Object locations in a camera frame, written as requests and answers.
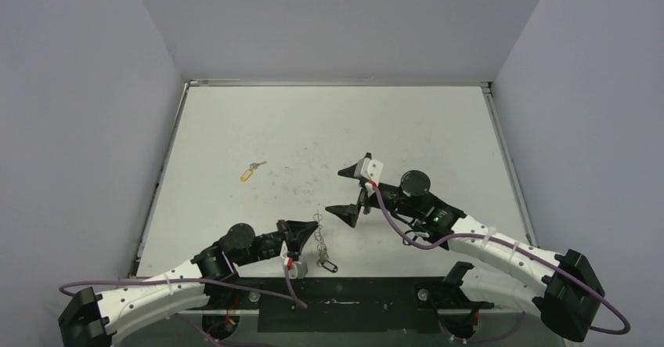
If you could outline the silver carabiner keyring with rings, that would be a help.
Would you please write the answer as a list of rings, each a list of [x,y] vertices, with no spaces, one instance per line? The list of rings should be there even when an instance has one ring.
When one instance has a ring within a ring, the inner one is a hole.
[[[316,264],[318,267],[322,267],[325,262],[329,260],[329,254],[327,251],[327,245],[325,243],[324,237],[323,237],[323,216],[317,211],[313,215],[313,220],[318,223],[318,227],[316,231],[314,232],[313,236],[316,241],[316,249],[318,251],[318,259],[316,260]]]

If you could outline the black key tag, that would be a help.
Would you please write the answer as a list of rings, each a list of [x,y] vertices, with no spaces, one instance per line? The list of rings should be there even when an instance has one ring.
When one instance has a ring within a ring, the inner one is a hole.
[[[338,272],[338,266],[334,264],[333,262],[329,261],[328,259],[320,259],[317,261],[317,266],[319,268],[325,269],[326,271],[330,273],[337,273]]]

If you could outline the silver key with ring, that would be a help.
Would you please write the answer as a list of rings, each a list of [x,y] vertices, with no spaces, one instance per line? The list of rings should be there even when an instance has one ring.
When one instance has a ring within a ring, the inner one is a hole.
[[[254,162],[250,164],[250,170],[255,171],[258,169],[260,166],[266,164],[266,161],[261,161],[261,162]]]

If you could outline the yellow key tag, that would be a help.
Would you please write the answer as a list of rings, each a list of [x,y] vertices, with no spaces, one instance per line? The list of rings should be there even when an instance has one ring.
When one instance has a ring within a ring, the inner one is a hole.
[[[253,169],[253,168],[248,168],[248,169],[247,169],[247,170],[241,175],[241,177],[240,177],[240,181],[243,182],[243,183],[246,182],[247,180],[249,180],[249,179],[252,177],[253,174],[254,174],[254,169]]]

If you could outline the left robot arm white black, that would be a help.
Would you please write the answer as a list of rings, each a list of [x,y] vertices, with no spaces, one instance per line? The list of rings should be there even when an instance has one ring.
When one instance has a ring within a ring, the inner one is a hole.
[[[276,231],[257,235],[252,226],[238,223],[211,246],[191,259],[146,280],[92,280],[64,284],[60,292],[70,301],[58,318],[65,346],[113,346],[130,334],[174,316],[206,306],[226,307],[233,290],[250,292],[237,283],[238,267],[272,258],[281,262],[288,292],[284,295],[256,289],[261,295],[306,304],[294,292],[307,265],[301,256],[317,221],[279,220]]]

